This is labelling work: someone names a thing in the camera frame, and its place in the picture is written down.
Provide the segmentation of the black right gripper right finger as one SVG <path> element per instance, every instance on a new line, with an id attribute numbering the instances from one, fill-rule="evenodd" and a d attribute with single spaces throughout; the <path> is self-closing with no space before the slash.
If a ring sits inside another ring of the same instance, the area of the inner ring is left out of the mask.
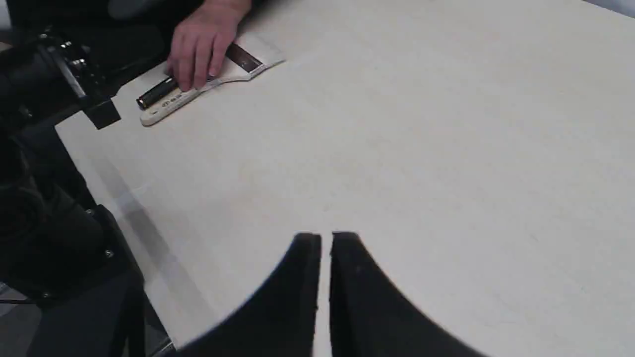
<path id="1" fill-rule="evenodd" d="M 353 232 L 333 233 L 329 329 L 334 357 L 478 357 L 391 282 Z"/>

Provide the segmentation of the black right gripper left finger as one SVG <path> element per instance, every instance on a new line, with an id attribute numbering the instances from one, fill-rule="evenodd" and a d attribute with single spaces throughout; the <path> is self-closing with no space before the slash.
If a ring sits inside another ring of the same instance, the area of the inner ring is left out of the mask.
<path id="1" fill-rule="evenodd" d="M 310 357 L 315 340 L 321 237 L 299 233 L 240 309 L 178 350 L 180 357 Z"/>

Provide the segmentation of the person's open hand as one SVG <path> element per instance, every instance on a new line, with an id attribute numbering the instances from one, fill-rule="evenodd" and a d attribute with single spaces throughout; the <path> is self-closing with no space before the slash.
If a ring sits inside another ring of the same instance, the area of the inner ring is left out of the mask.
<path id="1" fill-rule="evenodd" d="M 251 0 L 204 0 L 175 28 L 166 70 L 182 91 L 199 90 L 216 76 Z"/>

